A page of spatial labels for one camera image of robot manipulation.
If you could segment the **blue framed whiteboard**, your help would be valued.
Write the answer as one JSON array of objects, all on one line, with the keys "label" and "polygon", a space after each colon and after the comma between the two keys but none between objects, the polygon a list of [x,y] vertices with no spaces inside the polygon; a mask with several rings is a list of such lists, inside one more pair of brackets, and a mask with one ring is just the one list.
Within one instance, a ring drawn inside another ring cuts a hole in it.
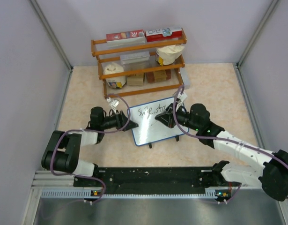
[{"label": "blue framed whiteboard", "polygon": [[136,146],[184,134],[177,126],[168,128],[158,121],[153,126],[150,126],[151,122],[155,120],[155,116],[162,113],[173,103],[173,100],[173,97],[168,97],[130,107],[131,120],[139,125],[137,128],[132,129]]}]

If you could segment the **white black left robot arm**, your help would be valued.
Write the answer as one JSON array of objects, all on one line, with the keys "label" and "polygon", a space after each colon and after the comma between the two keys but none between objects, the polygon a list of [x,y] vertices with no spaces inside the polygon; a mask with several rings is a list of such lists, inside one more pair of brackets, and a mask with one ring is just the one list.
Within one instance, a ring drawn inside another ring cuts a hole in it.
[{"label": "white black left robot arm", "polygon": [[110,110],[109,114],[99,106],[91,109],[90,121],[85,130],[68,133],[53,131],[41,159],[44,169],[84,176],[90,186],[100,181],[100,174],[95,172],[95,164],[79,159],[81,147],[95,145],[102,141],[104,131],[115,128],[127,131],[139,125],[129,120],[123,111]]}]

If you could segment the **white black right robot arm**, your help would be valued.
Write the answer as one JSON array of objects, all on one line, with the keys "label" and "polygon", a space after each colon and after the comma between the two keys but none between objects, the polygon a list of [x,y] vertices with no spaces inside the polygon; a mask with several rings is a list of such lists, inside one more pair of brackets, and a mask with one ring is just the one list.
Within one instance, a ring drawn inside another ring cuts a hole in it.
[{"label": "white black right robot arm", "polygon": [[277,201],[288,199],[288,153],[265,150],[246,143],[216,125],[210,120],[210,112],[203,104],[193,104],[190,111],[182,108],[173,110],[170,104],[164,112],[155,116],[155,120],[173,128],[184,126],[196,131],[195,137],[215,150],[219,150],[246,163],[245,166],[230,162],[217,164],[212,174],[215,184],[222,186],[226,182],[237,182],[263,189]]}]

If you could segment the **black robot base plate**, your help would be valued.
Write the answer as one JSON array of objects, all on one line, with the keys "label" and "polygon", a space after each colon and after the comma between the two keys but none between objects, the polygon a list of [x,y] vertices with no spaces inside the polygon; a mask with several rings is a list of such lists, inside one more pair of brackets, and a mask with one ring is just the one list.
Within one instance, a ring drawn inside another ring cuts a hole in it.
[{"label": "black robot base plate", "polygon": [[212,167],[99,167],[94,177],[106,194],[204,194],[209,187],[229,188]]}]

